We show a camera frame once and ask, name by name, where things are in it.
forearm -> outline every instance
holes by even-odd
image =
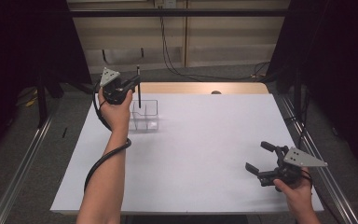
[[[126,143],[128,128],[115,129],[103,154]],[[124,194],[126,151],[109,158],[91,177],[80,208],[78,223],[119,223]]]
[[[319,218],[314,211],[296,216],[298,224],[320,224]]]

white paper sheet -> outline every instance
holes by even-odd
[[[294,145],[269,94],[143,94],[158,100],[158,131],[130,133],[122,212],[125,214],[253,214],[287,211],[284,195],[260,186],[245,163],[273,170],[262,147]],[[51,211],[76,214],[90,167],[110,132],[91,107]],[[315,195],[316,211],[323,207]]]

clear plastic box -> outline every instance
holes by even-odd
[[[158,130],[158,101],[133,100],[130,105],[130,131],[137,133],[156,132]]]

electrical cable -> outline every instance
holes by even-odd
[[[302,118],[303,126],[302,126],[302,129],[301,129],[301,134],[298,137],[298,142],[297,142],[297,148],[298,149],[301,149],[301,139],[304,136],[304,133],[306,131],[308,106],[309,105],[310,105],[310,92],[309,92],[308,88],[306,88],[305,97],[304,97],[304,105],[303,105],[303,108],[301,109],[301,111],[304,111],[304,112],[299,115],[301,117],[304,115],[304,117]]]
[[[305,170],[301,170],[301,172],[304,172],[306,173],[308,176],[306,175],[301,175],[301,177],[303,177],[304,179],[307,179],[309,182],[310,182],[310,188],[312,189],[313,187],[313,179],[312,179],[312,176],[310,175],[310,173],[308,173],[307,171]]]
[[[309,105],[310,105],[310,91],[309,91],[308,87],[306,87],[306,94],[304,96],[304,104],[303,104],[303,106],[301,108],[301,112],[300,112],[300,115],[299,115],[299,116],[301,116],[302,120],[304,120],[304,123],[303,123],[304,128],[305,128],[305,124],[306,124],[306,121],[307,121],[307,113],[308,113],[308,106]],[[288,121],[295,121],[295,120],[299,119],[299,116],[294,115],[292,117],[285,118],[283,120],[286,123],[286,125],[288,125],[289,124]],[[301,134],[300,134],[301,137],[304,134],[303,132],[304,132],[304,129],[301,130]]]
[[[22,97],[28,95],[29,93],[31,93],[31,92],[33,92],[33,91],[35,91],[35,90],[36,90],[36,88],[31,88],[29,91],[23,93],[22,95],[19,95],[19,96],[17,97],[17,99],[20,99],[20,98],[22,98]]]
[[[168,46],[167,46],[167,41],[166,41],[166,38],[165,38],[165,25],[164,25],[164,18],[163,17],[160,17],[160,26],[161,26],[161,37],[162,37],[162,50],[163,50],[163,57],[164,57],[164,62],[165,62],[165,66],[167,67],[167,69],[177,75],[177,76],[181,76],[181,77],[187,77],[187,78],[190,78],[192,80],[195,80],[195,81],[198,81],[198,82],[202,82],[201,80],[199,79],[196,79],[195,77],[207,77],[207,78],[216,78],[216,79],[223,79],[223,80],[233,80],[233,81],[238,81],[238,80],[244,80],[244,79],[247,79],[247,78],[250,78],[250,77],[253,77],[254,75],[250,75],[250,76],[246,76],[246,77],[213,77],[213,76],[205,76],[205,75],[195,75],[195,74],[181,74],[180,72],[178,72],[172,62],[171,62],[171,58],[170,58],[170,54],[168,52]],[[257,70],[257,73],[264,67],[264,65],[259,68]]]
[[[259,69],[257,69],[257,71],[256,71],[257,66],[260,65],[260,64],[262,64],[261,67],[260,67]],[[258,64],[256,64],[256,65],[255,65],[255,68],[254,68],[253,77],[257,78],[257,73],[260,72],[260,70],[263,69],[263,67],[266,66],[266,64],[269,64],[269,62],[264,62],[264,63],[258,63]]]
[[[98,116],[98,119],[101,121],[101,123],[110,131],[112,131],[112,129],[110,128],[109,124],[106,122],[106,120],[103,118],[103,115],[101,113],[101,106],[103,104],[106,103],[106,101],[103,101],[101,104],[100,104],[100,108],[97,107],[97,102],[95,100],[95,94],[97,92],[97,87],[98,87],[98,83],[100,83],[101,80],[98,80],[95,85],[94,85],[94,88],[92,89],[92,103],[94,105],[94,108],[95,108],[95,112]],[[126,141],[126,144],[124,144],[123,146],[121,147],[118,147],[118,148],[115,148],[113,149],[112,151],[106,153],[105,155],[103,155],[99,160],[97,160],[97,162],[95,162],[95,164],[91,167],[91,169],[89,170],[89,173],[86,177],[86,181],[85,181],[85,184],[84,184],[84,191],[86,191],[86,188],[87,188],[87,185],[89,184],[90,182],[90,179],[92,177],[92,175],[94,174],[94,172],[98,169],[98,167],[101,166],[101,164],[103,164],[105,161],[107,161],[109,158],[113,157],[114,155],[118,154],[118,152],[126,149],[127,147],[130,147],[131,146],[131,140],[129,138],[127,138],[127,141]]]
[[[92,175],[98,169],[98,167],[100,167],[109,158],[111,158],[114,155],[118,154],[118,152],[120,152],[120,151],[122,151],[122,150],[124,150],[124,149],[126,149],[127,147],[130,147],[130,146],[131,146],[131,140],[130,140],[130,138],[127,138],[126,144],[124,144],[121,147],[117,147],[117,148],[113,149],[112,151],[106,153],[97,162],[95,162],[95,164],[89,170],[89,174],[87,175],[86,182],[84,184],[84,191],[86,191],[87,185],[89,184]]]
[[[313,181],[312,181],[312,177],[311,177],[310,173],[307,172],[307,171],[304,171],[304,170],[303,170],[302,172],[306,173],[306,174],[310,177],[310,183],[311,183],[311,187],[312,187]],[[322,194],[320,193],[319,189],[318,189],[315,185],[313,185],[313,187],[315,188],[315,191],[316,191],[316,193],[319,195],[319,198],[321,199],[321,201],[322,201],[322,203],[324,204],[324,206],[327,208],[327,210],[328,210],[328,211],[330,212],[330,214],[333,216],[334,220],[335,220],[337,223],[339,223],[338,218],[337,218],[336,215],[333,213],[333,211],[331,210],[331,208],[330,208],[330,206],[327,204],[327,202],[324,200],[324,197],[322,197]]]
[[[263,222],[261,221],[260,215],[257,215],[257,217],[258,217],[258,221],[259,221],[260,223],[263,223]]]
[[[268,83],[274,81],[281,73],[283,73],[287,69],[288,68],[286,66],[282,66],[278,68],[276,71],[270,73],[268,76],[262,77],[261,79],[258,80],[258,82]]]

wooden panel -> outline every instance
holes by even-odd
[[[289,1],[190,1],[190,8],[287,8]],[[189,18],[188,42],[193,46],[243,46],[275,44],[283,18]]]
[[[74,18],[83,49],[162,48],[159,18]],[[165,18],[166,41],[181,47],[182,18]]]
[[[263,83],[232,82],[143,82],[143,93],[192,93],[211,94],[220,91],[222,94],[268,94]]]
[[[68,1],[70,9],[134,9],[134,8],[154,8],[154,1],[131,1],[131,2],[93,2],[93,1]]]
[[[68,3],[127,3],[127,2],[146,2],[147,0],[67,0]]]

